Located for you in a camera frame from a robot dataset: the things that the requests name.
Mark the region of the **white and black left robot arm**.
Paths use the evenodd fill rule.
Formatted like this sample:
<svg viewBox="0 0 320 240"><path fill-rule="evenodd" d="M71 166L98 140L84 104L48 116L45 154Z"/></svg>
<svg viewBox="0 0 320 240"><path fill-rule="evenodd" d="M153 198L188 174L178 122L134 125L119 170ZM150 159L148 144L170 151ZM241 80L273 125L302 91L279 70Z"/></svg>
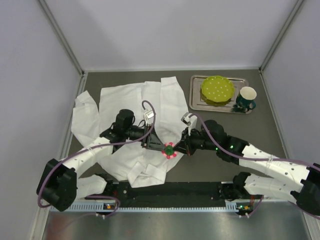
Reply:
<svg viewBox="0 0 320 240"><path fill-rule="evenodd" d="M46 164L36 193L60 212L69 208L75 200L101 194L107 181L101 176L82 178L82 174L99 160L114 154L125 144L140 142L142 147L151 145L161 151L164 144L154 130L155 111L144 113L144 127L134 125L135 116L129 109L119 111L110 128L103 131L88 146L62 160L51 159Z"/></svg>

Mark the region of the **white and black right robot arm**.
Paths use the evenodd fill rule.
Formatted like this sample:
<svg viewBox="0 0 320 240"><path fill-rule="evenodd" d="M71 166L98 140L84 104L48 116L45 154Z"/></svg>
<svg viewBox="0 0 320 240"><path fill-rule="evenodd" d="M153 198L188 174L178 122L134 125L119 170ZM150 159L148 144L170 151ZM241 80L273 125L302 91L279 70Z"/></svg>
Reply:
<svg viewBox="0 0 320 240"><path fill-rule="evenodd" d="M286 200L304 212L320 216L320 166L302 160L284 159L258 149L253 144L228 135L214 120L195 128L197 117L182 120L186 129L174 147L191 156L196 150L215 151L221 160L264 174L241 172L233 178L238 195L260 195Z"/></svg>

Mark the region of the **white shirt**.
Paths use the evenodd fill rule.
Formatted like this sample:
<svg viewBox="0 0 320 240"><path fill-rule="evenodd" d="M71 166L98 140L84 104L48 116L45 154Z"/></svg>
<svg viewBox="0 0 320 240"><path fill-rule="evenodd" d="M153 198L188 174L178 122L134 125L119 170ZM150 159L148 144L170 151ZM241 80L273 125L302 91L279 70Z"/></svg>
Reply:
<svg viewBox="0 0 320 240"><path fill-rule="evenodd" d="M176 144L187 127L182 122L188 106L176 77L164 77L160 82L145 81L115 87L102 88L100 102L96 103L85 91L75 99L71 131L83 147L91 144L116 120L122 109L133 111L135 122L144 118L142 101L149 101L155 109L155 132L164 143ZM110 156L97 162L118 181L127 180L131 187L140 188L162 185L166 175L182 154L168 159L160 151L141 147L140 142L126 144Z"/></svg>

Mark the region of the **pink flower brooch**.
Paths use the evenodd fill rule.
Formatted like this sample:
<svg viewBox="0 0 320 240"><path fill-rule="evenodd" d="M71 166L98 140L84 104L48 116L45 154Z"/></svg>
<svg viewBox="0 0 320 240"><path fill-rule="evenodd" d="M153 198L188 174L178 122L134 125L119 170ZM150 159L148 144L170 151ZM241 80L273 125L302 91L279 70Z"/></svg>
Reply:
<svg viewBox="0 0 320 240"><path fill-rule="evenodd" d="M173 142L168 142L164 144L162 154L169 160L177 156L177 152L174 150L174 146L175 144Z"/></svg>

